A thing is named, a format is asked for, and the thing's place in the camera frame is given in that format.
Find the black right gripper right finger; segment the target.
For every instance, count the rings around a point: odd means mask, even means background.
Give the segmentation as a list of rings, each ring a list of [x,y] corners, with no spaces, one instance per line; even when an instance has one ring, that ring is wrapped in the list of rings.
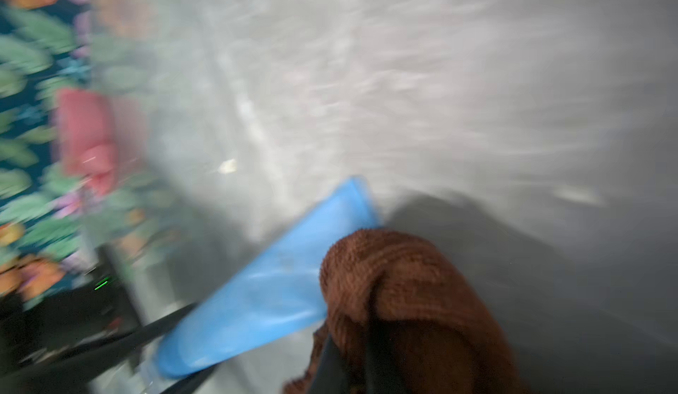
[[[391,354],[389,338],[383,324],[374,325],[368,332],[364,374],[367,394],[408,392]]]

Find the brown cloth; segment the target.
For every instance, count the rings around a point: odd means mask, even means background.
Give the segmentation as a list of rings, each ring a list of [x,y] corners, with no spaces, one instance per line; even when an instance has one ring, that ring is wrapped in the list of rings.
[[[307,393],[332,337],[350,393],[365,392],[369,330],[383,324],[407,393],[523,393],[501,328],[463,275],[430,242],[360,230],[335,243],[321,265],[328,315],[314,333],[305,373],[286,393]]]

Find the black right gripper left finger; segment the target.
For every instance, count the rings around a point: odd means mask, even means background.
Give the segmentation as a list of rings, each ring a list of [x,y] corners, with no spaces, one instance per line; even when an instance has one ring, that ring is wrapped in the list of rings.
[[[332,337],[328,337],[307,394],[349,394],[349,376],[341,352]]]

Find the blue toothpaste tube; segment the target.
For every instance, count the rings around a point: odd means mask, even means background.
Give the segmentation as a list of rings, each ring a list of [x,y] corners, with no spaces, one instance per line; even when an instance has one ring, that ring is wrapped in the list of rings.
[[[323,320],[320,271],[330,247],[380,225],[367,183],[346,180],[163,338],[160,374],[189,376]]]

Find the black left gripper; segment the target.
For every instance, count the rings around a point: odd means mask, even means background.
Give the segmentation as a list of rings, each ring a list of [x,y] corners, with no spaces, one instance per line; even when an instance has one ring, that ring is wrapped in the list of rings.
[[[141,327],[112,247],[95,253],[82,272],[74,254],[60,263],[28,254],[1,266],[1,392],[87,393],[92,380],[196,309],[193,303]],[[161,394],[194,394],[218,367],[171,379]]]

